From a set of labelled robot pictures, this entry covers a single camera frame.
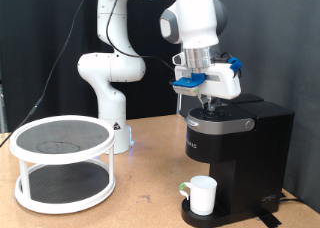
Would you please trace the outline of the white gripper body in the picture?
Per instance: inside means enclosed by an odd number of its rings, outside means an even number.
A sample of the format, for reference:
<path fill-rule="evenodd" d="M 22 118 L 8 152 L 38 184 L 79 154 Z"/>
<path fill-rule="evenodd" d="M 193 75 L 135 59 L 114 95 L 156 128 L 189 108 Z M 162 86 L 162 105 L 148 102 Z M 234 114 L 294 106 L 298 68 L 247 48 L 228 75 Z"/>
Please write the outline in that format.
<path fill-rule="evenodd" d="M 239 77 L 229 63 L 214 63 L 205 68 L 175 67 L 173 89 L 187 96 L 233 99 L 241 93 Z"/>

